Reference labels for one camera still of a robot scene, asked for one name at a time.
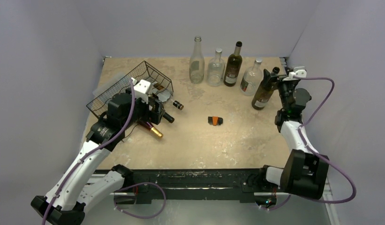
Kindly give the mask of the dark bottle grey foil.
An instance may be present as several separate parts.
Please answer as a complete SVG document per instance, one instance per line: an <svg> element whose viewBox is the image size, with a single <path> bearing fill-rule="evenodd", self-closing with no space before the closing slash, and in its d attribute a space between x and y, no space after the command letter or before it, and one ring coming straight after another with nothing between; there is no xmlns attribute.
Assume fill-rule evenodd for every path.
<svg viewBox="0 0 385 225"><path fill-rule="evenodd" d="M269 99L271 98L274 91L277 89L278 74L280 72L279 67L274 67L272 69L272 89L265 90L262 86L262 81L259 84L259 87L254 94L254 97L251 102L251 106L256 110L262 110L267 105Z"/></svg>

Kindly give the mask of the dark green bottle silver foil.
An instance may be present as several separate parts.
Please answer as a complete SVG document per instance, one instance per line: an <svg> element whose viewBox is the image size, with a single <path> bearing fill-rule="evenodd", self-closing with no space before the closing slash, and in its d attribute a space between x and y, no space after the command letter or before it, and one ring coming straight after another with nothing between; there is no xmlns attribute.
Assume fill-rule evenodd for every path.
<svg viewBox="0 0 385 225"><path fill-rule="evenodd" d="M234 49L234 53L232 53L227 60L225 74L223 82L226 86L232 87L236 84L237 77L240 72L240 68L242 65L242 56L241 56L241 48L242 42L237 41Z"/></svg>

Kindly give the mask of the clear round bottle silver cap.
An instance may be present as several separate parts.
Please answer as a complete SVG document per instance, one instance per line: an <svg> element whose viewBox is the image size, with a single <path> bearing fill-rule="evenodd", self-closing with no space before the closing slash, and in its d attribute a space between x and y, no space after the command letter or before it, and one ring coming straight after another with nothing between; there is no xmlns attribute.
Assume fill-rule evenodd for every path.
<svg viewBox="0 0 385 225"><path fill-rule="evenodd" d="M225 62L222 58L222 49L215 49L215 56L209 61L207 69L207 83L211 87L218 87L223 82Z"/></svg>

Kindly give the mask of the tall clear bottle no cap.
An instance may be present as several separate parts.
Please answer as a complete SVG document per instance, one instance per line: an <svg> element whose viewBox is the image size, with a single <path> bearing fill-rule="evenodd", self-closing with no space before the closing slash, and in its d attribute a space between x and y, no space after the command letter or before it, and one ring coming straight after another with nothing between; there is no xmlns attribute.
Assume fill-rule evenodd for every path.
<svg viewBox="0 0 385 225"><path fill-rule="evenodd" d="M204 79L204 57L201 46L202 38L195 36L194 50L189 61L189 78L193 84L199 84Z"/></svg>

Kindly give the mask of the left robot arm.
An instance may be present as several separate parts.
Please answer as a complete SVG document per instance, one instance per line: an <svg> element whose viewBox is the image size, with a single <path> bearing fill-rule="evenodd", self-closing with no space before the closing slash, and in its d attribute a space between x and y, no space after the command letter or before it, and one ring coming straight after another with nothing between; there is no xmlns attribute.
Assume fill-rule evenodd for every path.
<svg viewBox="0 0 385 225"><path fill-rule="evenodd" d="M156 97L126 91L106 102L106 111L92 125L76 159L58 183L45 195L37 195L32 208L42 217L42 224L79 225L87 212L114 191L137 191L134 173L122 165L114 166L101 180L85 187L101 162L109 156L125 130L136 122L158 125L166 113Z"/></svg>

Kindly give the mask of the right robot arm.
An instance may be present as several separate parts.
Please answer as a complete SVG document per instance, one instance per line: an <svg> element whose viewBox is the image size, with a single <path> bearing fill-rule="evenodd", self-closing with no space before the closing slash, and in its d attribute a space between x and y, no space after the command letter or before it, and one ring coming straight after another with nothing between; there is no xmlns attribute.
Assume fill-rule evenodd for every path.
<svg viewBox="0 0 385 225"><path fill-rule="evenodd" d="M311 145L302 126L302 112L312 97L297 84L306 76L305 67L288 67L286 74L277 79L282 108L277 112L275 125L290 155L284 168L265 165L266 172L257 177L257 186L267 191L277 185L286 193L318 200L324 191L329 165L328 157Z"/></svg>

